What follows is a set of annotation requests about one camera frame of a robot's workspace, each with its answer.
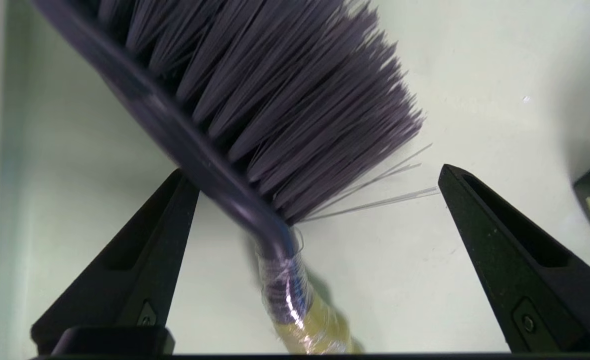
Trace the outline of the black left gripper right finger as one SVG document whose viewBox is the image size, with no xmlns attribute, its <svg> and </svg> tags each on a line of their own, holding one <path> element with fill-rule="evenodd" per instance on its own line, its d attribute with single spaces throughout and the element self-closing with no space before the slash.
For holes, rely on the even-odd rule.
<svg viewBox="0 0 590 360">
<path fill-rule="evenodd" d="M 512 353 L 590 353 L 590 266 L 463 168 L 438 186 Z"/>
</svg>

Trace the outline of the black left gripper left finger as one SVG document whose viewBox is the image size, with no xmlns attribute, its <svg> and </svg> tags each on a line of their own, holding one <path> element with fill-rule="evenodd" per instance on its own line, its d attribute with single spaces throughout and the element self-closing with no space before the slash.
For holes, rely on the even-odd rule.
<svg viewBox="0 0 590 360">
<path fill-rule="evenodd" d="M 170 354 L 166 322 L 197 205 L 172 172 L 30 329 L 42 354 Z"/>
</svg>

